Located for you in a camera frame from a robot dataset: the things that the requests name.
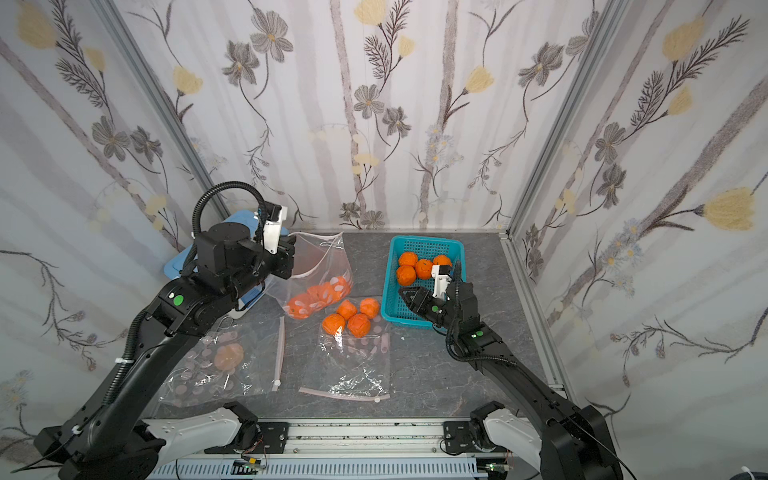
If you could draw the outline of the clear zip-top bag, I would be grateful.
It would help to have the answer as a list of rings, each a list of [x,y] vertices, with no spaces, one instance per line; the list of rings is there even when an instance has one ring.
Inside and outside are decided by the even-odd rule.
[[[295,232],[290,237],[296,248],[291,277],[271,277],[265,293],[286,315],[303,320],[342,301],[353,286],[352,272],[342,233]]]
[[[174,367],[158,390],[177,408],[276,392],[285,354],[285,318],[224,317]]]

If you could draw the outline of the orange from bag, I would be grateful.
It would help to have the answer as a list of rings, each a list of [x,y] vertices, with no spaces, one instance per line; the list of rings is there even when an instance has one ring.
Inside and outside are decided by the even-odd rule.
[[[358,313],[347,321],[346,327],[348,332],[354,337],[363,338],[369,334],[372,323],[367,315]]]

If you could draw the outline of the clear zip-top bag front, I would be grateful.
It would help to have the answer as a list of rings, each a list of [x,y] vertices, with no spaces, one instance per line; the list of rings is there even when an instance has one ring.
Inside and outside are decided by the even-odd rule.
[[[174,367],[158,390],[177,408],[276,392],[285,354],[285,318],[224,317]]]

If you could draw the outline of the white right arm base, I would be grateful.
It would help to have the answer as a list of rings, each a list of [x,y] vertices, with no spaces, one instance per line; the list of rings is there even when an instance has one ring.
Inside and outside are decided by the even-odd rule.
[[[441,448],[452,456],[509,452],[541,470],[539,434],[526,418],[519,418],[497,401],[473,410],[466,421],[445,421]]]

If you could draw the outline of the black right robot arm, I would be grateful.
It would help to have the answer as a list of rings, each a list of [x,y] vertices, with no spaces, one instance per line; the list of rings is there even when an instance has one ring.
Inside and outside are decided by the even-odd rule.
[[[408,310],[446,330],[446,349],[490,378],[525,414],[529,428],[498,421],[502,409],[481,420],[488,441],[517,454],[543,479],[621,479],[622,464],[605,418],[579,407],[536,377],[501,336],[480,319],[473,286],[460,279],[444,299],[424,287],[402,287]]]

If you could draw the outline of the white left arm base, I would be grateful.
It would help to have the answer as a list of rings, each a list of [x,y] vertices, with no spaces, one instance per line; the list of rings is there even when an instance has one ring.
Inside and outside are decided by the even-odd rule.
[[[209,413],[181,419],[145,419],[147,431],[165,441],[158,466],[183,457],[238,454],[283,454],[289,422],[263,421],[238,401],[225,403]]]

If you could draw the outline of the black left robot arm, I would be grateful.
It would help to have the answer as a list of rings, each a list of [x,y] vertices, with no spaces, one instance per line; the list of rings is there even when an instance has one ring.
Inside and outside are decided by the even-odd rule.
[[[256,200],[254,228],[227,221],[202,228],[207,204],[227,190],[246,191]],[[224,407],[223,420],[211,421],[218,436],[161,434],[141,415],[218,320],[246,311],[253,303],[250,292],[268,278],[290,278],[296,241],[282,231],[286,217],[286,207],[242,181],[205,191],[193,209],[193,243],[179,277],[134,317],[122,355],[91,397],[63,424],[42,429],[33,442],[39,458],[15,471],[54,468],[61,479],[145,479],[175,459],[175,445],[188,443],[196,452],[235,439],[249,421],[239,403]]]

